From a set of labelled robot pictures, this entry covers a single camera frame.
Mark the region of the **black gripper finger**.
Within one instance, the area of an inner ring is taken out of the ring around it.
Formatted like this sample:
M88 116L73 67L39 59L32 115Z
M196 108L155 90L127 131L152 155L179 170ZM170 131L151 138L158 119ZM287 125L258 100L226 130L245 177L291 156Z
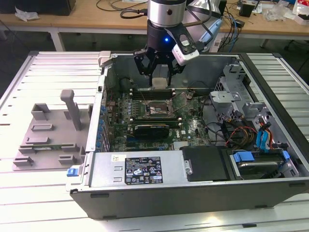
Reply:
M172 76L182 73L185 68L185 65L181 66L178 63L176 63L176 65L173 66L174 59L175 58L172 58L172 57L166 57L167 66L168 66L168 86L171 85Z
M134 61L139 73L149 77L149 86L151 87L153 72L156 68L156 50L142 49L133 52Z

